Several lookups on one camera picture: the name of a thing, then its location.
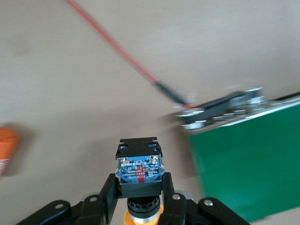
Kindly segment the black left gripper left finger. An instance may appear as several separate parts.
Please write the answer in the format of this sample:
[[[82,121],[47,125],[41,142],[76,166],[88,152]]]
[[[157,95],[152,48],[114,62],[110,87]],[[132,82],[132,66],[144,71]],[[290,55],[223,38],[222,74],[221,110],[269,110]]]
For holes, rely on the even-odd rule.
[[[101,191],[71,206],[56,200],[18,222],[19,225],[108,225],[118,201],[118,180],[110,174]]]

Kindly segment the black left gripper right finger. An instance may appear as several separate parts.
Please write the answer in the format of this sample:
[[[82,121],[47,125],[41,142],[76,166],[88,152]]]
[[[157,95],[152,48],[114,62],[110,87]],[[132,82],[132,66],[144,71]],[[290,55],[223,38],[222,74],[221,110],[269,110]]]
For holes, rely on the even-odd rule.
[[[247,225],[248,222],[220,200],[206,197],[195,203],[174,191],[172,176],[162,177],[164,210],[160,225]]]

